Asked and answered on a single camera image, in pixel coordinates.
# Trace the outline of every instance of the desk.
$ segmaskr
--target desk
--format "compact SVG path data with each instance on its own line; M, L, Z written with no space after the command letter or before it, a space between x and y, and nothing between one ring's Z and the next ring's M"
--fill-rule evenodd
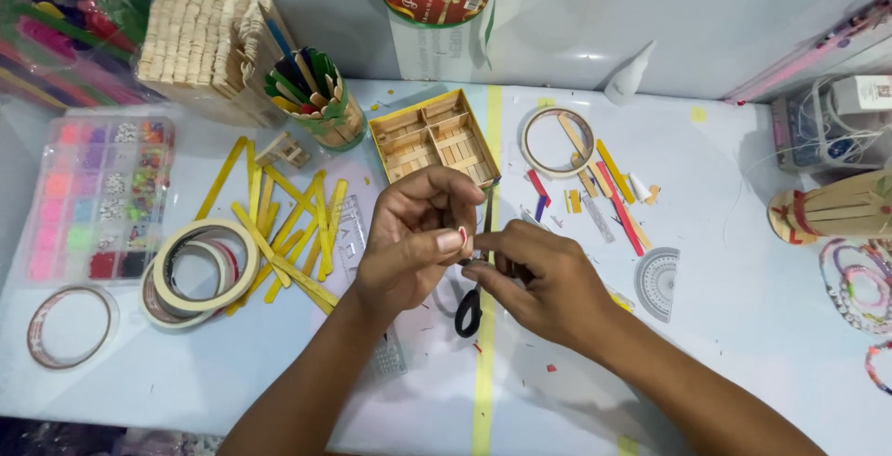
M774 159L766 159L774 151L766 106L639 96L619 109L594 92L351 80L351 92L369 119L459 86L484 131L500 128L499 228L518 216L520 205L535 205L535 191L523 179L520 124L551 100L580 112L621 170L662 188L655 206L635 204L631 211L654 246L681 250L670 323L654 319L638 301L632 284L638 258L619 225L608 218L617 241L607 245L588 215L567 214L561 199L546 210L544 222L580 242L597 260L601 277L636 302L636 316L762 398L824 450L861 454L884 448L879 416L889 399L863 366L873 339L846 325L829 301L817 266L820 245L786 245L765 219L774 193L813 186L778 171ZM378 109L368 111L374 104ZM705 111L705 121L692 121L694 107ZM262 144L275 134L213 124L179 107L117 112L165 114L177 125L165 234L195 215L239 135L257 137ZM497 115L498 120L489 120ZM348 195L358 196L370 221L374 198L386 184L371 139L332 158L315 151L317 146L304 134L301 138L314 154L291 177L298 188L305 188L319 167L328 171L327 193L335 179L348 178ZM229 203L246 199L243 169L242 156L211 217L232 217ZM369 178L368 185L363 177ZM582 189L575 177L544 185L552 197L561 197L564 188ZM287 202L284 195L274 200ZM603 196L596 203L613 215ZM563 228L550 224L551 214L564 218ZM16 266L21 266L21 252L16 256ZM335 293L346 286L339 269L335 264L326 282ZM470 452L479 352L473 339L455 335L451 312L472 286L451 268L426 301L428 308L399 316L396 328L410 371L386 384L360 384L335 429L331 449L359 454ZM11 272L0 293L0 414L223 435L296 358L323 320L303 293L287 290L273 304L255 294L231 318L191 332L170 332L151 326L140 314L135 286L110 291L121 311L111 346L75 370L44 371L30 359L24 342L28 319L50 291L29 287L20 270ZM493 348L483 352L494 353L492 454L613 454L622 435L638 440L641 454L680 451L678 432L640 393L575 353L531 335L501 309ZM550 364L556 372L546 371Z

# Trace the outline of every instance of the white glue bottle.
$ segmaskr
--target white glue bottle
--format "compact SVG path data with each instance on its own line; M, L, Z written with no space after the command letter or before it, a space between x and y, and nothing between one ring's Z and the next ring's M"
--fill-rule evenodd
M608 82L608 87L604 89L604 95L608 97L611 103L617 106L625 106L631 103L638 85L641 84L641 77L644 70L648 67L648 59L650 52L654 50L656 40L653 40L647 47L636 57L628 66L622 68L613 75Z

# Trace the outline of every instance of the green ribbon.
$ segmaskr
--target green ribbon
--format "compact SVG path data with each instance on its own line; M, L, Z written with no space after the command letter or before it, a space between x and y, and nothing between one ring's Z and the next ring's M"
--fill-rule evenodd
M490 67L490 71L491 71L492 63L490 63L490 55L487 53L487 49L489 48L489 44L490 44L490 35L492 34L492 25L495 23L495 17L496 17L496 2L495 2L495 0L490 0L489 5L492 6L492 9L490 10L490 21L486 24L486 31L484 32L484 57L486 58L486 65ZM418 22L417 20L412 20L412 19L406 17L405 15L403 15L402 13L396 12L396 10L391 8L391 6L386 5L386 2L385 2L385 6L387 7L387 9L389 11L391 11L391 13L393 13L400 19L405 20L409 24L411 24L417 28L422 28L422 29L455 28L456 26L468 24L471 20L476 19L477 15L480 15L480 14L477 14L474 17L472 17L471 19L464 20L463 22L452 22L450 24L429 24L426 22Z

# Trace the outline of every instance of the ruler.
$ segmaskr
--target ruler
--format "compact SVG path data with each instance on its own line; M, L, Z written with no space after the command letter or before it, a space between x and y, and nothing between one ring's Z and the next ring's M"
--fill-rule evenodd
M347 275L348 286L356 279L360 259L366 251L366 225L362 222L360 202L350 195L341 203L341 219L338 222L337 246L341 266ZM390 378L407 372L406 361L402 358L402 348L393 324L387 327L384 337L374 347L368 363L376 378Z
M589 211L591 218L595 220L597 230L601 232L604 241L609 244L617 240L617 238L613 236L613 233L610 232L610 227L608 227L608 223L604 221L604 216L601 215L601 211L597 209L595 201L592 200L590 196L586 196L583 197L583 203L585 203L585 208Z

